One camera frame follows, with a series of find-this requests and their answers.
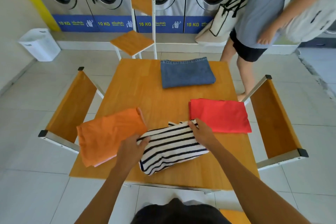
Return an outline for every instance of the person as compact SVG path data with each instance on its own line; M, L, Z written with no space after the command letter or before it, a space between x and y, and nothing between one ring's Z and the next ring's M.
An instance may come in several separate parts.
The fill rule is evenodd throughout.
M230 33L220 60L230 64L238 53L237 66L245 89L237 96L238 101L242 101L255 85L253 63L274 43L280 29L316 0L292 0L283 9L284 1L248 0L244 14Z
M216 139L212 129L196 119L198 128L189 122L197 142L205 146L218 160L230 181L247 218L253 224L309 224L292 205L264 184L244 167ZM149 138L137 145L138 135L131 136L120 144L117 162L101 189L79 216L76 224L107 224L118 193L128 173L140 161ZM140 209L131 224L230 224L220 211L210 205L183 204L175 198L167 205L148 205Z

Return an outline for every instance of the black and white striped fabric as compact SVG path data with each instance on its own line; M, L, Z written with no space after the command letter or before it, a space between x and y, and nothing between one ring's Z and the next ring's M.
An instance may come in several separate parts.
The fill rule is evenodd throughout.
M169 122L168 125L167 128L150 130L137 140L139 144L142 139L150 136L150 142L139 162L141 170L147 175L208 153L195 140L187 121L180 124Z

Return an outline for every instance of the blue label panel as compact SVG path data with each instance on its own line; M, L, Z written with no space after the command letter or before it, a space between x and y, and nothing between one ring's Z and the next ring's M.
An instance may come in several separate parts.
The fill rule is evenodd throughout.
M100 32L128 32L133 30L132 16L94 15Z
M157 33L183 33L184 16L156 16ZM139 33L152 32L152 17L137 16Z
M211 16L186 16L184 21L184 32L198 34L211 20Z
M62 31L67 32L98 32L92 15L53 15Z

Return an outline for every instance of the gray t-shirt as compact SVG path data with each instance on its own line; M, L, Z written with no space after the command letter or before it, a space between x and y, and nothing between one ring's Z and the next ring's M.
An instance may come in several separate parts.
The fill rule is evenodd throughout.
M281 14L285 0L248 0L242 17L235 25L237 39L250 48L266 49L271 45L257 44L259 36Z

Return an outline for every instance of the wooden chair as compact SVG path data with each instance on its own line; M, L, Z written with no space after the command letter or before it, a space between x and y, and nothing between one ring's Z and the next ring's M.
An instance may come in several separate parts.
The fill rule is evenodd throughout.
M219 209L222 215L232 224L251 224L244 212Z
M270 75L265 75L243 102L249 100L268 157L257 163L258 170L309 157L301 147Z
M135 59L135 56L137 54L139 54L139 58L142 59L141 52L151 46L154 47L154 58L157 59L158 55L156 52L155 42L155 0L131 0L131 3L133 30L117 37L116 39L111 40L110 42L114 46L119 60L121 60L119 49L132 56L133 59ZM134 9L139 10L149 16L152 16L153 39L149 39L137 32Z
M45 130L41 130L38 136L75 153L79 152L79 146L75 144L76 127L83 123L95 93L104 98L104 92L92 82L83 69L84 67L78 68L78 74L57 110Z

